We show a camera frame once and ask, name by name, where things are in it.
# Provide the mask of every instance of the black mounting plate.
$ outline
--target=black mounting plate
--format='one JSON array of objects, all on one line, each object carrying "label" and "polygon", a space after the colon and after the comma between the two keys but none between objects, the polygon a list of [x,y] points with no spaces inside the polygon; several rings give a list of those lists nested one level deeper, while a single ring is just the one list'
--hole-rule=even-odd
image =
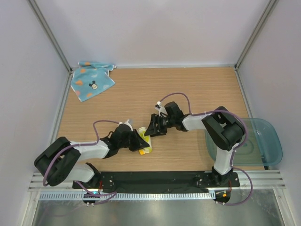
[{"label": "black mounting plate", "polygon": [[[106,193],[130,194],[187,194],[207,192],[206,188],[217,186],[211,172],[176,171],[176,172],[102,172],[103,191]],[[230,176],[231,186],[240,187],[237,173]]]}]

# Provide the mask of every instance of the white panel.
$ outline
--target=white panel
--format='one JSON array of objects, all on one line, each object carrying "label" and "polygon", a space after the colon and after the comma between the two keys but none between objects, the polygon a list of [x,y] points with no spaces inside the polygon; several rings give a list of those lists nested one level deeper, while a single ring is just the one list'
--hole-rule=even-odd
[{"label": "white panel", "polygon": [[240,68],[254,117],[275,127],[283,148],[277,166],[300,217],[301,2],[279,1]]},{"label": "white panel", "polygon": [[268,0],[37,0],[72,66],[235,64]]},{"label": "white panel", "polygon": [[20,225],[68,73],[24,0],[0,7],[0,225]]}]

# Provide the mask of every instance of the aluminum frame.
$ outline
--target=aluminum frame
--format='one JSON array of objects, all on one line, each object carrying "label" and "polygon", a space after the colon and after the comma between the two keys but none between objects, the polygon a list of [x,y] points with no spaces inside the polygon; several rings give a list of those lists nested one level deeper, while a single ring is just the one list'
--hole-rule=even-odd
[{"label": "aluminum frame", "polygon": [[[59,111],[57,113],[56,121],[53,125],[53,132],[50,137],[50,143],[52,143],[53,141],[55,141],[55,139],[57,137],[61,119],[63,116],[63,111],[64,111],[65,103],[66,103],[69,88],[70,88],[70,82],[71,82],[71,78],[72,78],[72,76],[71,76],[72,68],[70,67],[66,57],[64,56],[63,51],[61,50],[58,42],[56,41],[55,36],[51,32],[36,1],[35,0],[27,0],[27,1],[29,2],[31,8],[33,9],[34,14],[40,21],[45,33],[49,37],[51,43],[53,44],[60,59],[62,60],[63,64],[65,65],[67,71],[69,72],[69,77],[66,81],[65,91],[64,91],[64,94],[63,94],[63,97],[61,100]],[[229,65],[229,66],[234,67],[234,70],[235,70],[235,73],[237,76],[237,80],[238,80],[238,84],[241,89],[241,93],[243,95],[243,99],[244,99],[249,117],[252,117],[252,112],[251,112],[251,109],[250,109],[250,106],[248,103],[248,99],[246,97],[246,94],[245,94],[245,91],[244,91],[244,88],[243,88],[243,85],[242,85],[242,82],[240,79],[239,67],[240,67],[241,63],[243,62],[245,56],[247,55],[250,47],[253,45],[255,39],[260,34],[260,31],[264,27],[265,22],[267,21],[268,17],[272,13],[277,2],[278,2],[278,0],[270,0],[269,1],[265,10],[263,11],[263,14],[261,15],[261,17],[258,21],[254,31],[252,32],[252,35],[250,36],[245,48],[243,49],[237,63],[235,65]],[[193,67],[193,65],[182,65],[182,67]],[[247,171],[247,173],[250,175],[250,178],[253,181],[254,189],[271,189],[271,188],[274,189],[274,193],[277,198],[277,202],[278,202],[282,217],[285,221],[285,224],[290,225],[290,226],[295,225],[294,218],[291,215],[291,212],[288,211],[288,210],[290,210],[290,205],[289,205],[289,202],[287,201],[288,200],[288,192],[287,192],[287,189],[283,182],[283,179],[281,177],[280,171],[279,170],[249,170],[249,171]],[[239,180],[241,181],[242,186],[239,188],[233,188],[233,189],[249,189],[250,186],[249,186],[247,177],[241,172],[238,172],[238,177],[239,177]],[[31,183],[29,186],[29,190],[28,190],[28,195],[30,198],[29,198],[28,206],[26,208],[24,217],[23,217],[22,226],[31,226],[32,225],[34,215],[35,215],[35,210],[36,210],[41,192],[44,192],[44,191],[47,191],[47,192],[65,191],[65,192],[67,192],[67,191],[70,191],[70,189],[71,189],[71,183],[68,183],[68,182],[63,182],[56,187],[43,187],[42,186],[42,178],[43,177],[40,173],[33,174],[33,177],[32,177],[32,180],[31,180]]]}]

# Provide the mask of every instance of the purple cable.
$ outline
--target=purple cable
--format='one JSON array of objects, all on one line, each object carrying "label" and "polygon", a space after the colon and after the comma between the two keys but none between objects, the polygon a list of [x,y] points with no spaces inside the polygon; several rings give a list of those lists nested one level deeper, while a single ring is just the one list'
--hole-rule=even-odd
[{"label": "purple cable", "polygon": [[183,95],[184,97],[186,97],[186,100],[187,100],[187,103],[188,103],[189,114],[192,114],[192,113],[191,113],[191,107],[190,107],[190,100],[189,100],[188,96],[187,96],[185,93],[176,92],[176,93],[168,94],[167,96],[163,97],[163,98],[160,100],[160,102],[162,102],[163,100],[165,100],[166,98],[168,98],[168,97],[170,97],[170,96],[172,96],[172,95],[177,95],[177,94]]},{"label": "purple cable", "polygon": [[251,180],[250,176],[247,174],[247,172],[245,172],[244,170],[242,170],[242,169],[240,169],[240,168],[237,168],[237,167],[234,167],[234,166],[233,166],[233,161],[234,161],[234,156],[235,156],[236,150],[237,150],[238,148],[240,148],[241,146],[243,146],[243,145],[247,142],[247,140],[248,140],[248,138],[249,138],[249,131],[248,131],[248,127],[246,126],[245,122],[244,122],[244,121],[242,120],[242,118],[240,118],[238,115],[236,115],[236,114],[234,114],[234,113],[232,113],[232,112],[225,111],[225,110],[214,110],[214,111],[209,111],[209,112],[204,112],[204,113],[193,114],[192,111],[191,111],[191,108],[190,108],[190,100],[189,100],[188,96],[187,96],[186,94],[184,94],[184,93],[181,93],[181,92],[176,92],[176,93],[168,94],[167,96],[163,97],[163,98],[160,100],[160,102],[162,102],[162,101],[163,101],[164,99],[166,99],[167,97],[169,97],[169,96],[171,96],[171,95],[176,95],[176,94],[183,95],[183,96],[186,97],[187,103],[188,103],[189,114],[192,115],[192,116],[200,116],[200,115],[206,115],[206,114],[212,114],[212,113],[226,113],[226,114],[229,114],[229,115],[232,115],[233,117],[235,117],[235,118],[243,125],[243,127],[244,127],[244,129],[245,129],[245,133],[246,133],[246,134],[245,134],[245,139],[243,140],[243,142],[241,142],[241,143],[240,143],[237,147],[235,147],[235,149],[233,150],[233,153],[232,153],[231,158],[230,158],[230,166],[231,166],[233,169],[235,169],[235,170],[239,170],[239,171],[243,172],[243,173],[247,176],[247,178],[248,178],[249,181],[250,181],[251,190],[250,190],[249,195],[248,195],[243,201],[241,201],[241,202],[238,202],[238,203],[228,203],[228,204],[227,204],[227,203],[224,204],[224,203],[222,203],[222,202],[218,202],[218,203],[221,204],[221,205],[226,205],[226,206],[236,206],[236,205],[240,205],[240,204],[245,203],[246,201],[248,201],[248,200],[251,198],[251,196],[252,196],[252,194],[253,194],[253,183],[252,183],[252,180]]},{"label": "purple cable", "polygon": [[240,205],[240,204],[244,204],[244,203],[245,203],[246,201],[248,201],[248,200],[251,198],[251,196],[253,195],[253,183],[252,183],[252,180],[251,180],[250,176],[247,174],[247,172],[245,172],[243,169],[240,169],[240,168],[235,167],[235,166],[232,166],[232,168],[235,169],[235,170],[239,170],[239,171],[243,172],[243,173],[246,175],[246,177],[247,177],[247,178],[249,179],[249,181],[250,181],[250,186],[251,186],[251,188],[250,188],[250,193],[249,193],[249,195],[248,195],[243,201],[241,201],[241,202],[237,202],[237,203],[225,203],[225,204],[223,204],[222,202],[218,202],[219,204],[225,205],[225,206],[238,206],[238,205]]},{"label": "purple cable", "polygon": [[63,148],[61,151],[59,151],[59,152],[55,155],[55,157],[52,159],[52,161],[50,162],[50,164],[49,164],[49,166],[48,166],[48,168],[47,168],[47,170],[46,170],[46,172],[45,172],[45,175],[44,175],[44,178],[43,178],[43,186],[47,186],[47,185],[48,185],[48,183],[46,182],[47,177],[48,177],[48,174],[49,174],[49,172],[50,172],[50,170],[51,170],[53,164],[55,163],[55,161],[57,160],[57,158],[58,158],[62,153],[64,153],[66,150],[68,150],[68,149],[71,148],[71,147],[78,147],[78,146],[93,146],[93,145],[96,145],[96,144],[97,144],[97,142],[99,141],[99,135],[98,135],[98,132],[97,132],[97,129],[96,129],[95,125],[96,125],[97,123],[99,123],[99,122],[112,122],[112,123],[119,124],[119,122],[111,121],[111,120],[98,120],[98,121],[95,121],[95,122],[93,123],[93,128],[94,128],[94,131],[95,131],[95,134],[96,134],[96,142],[94,142],[94,143],[88,143],[88,144],[75,144],[75,145],[69,145],[69,146]]}]

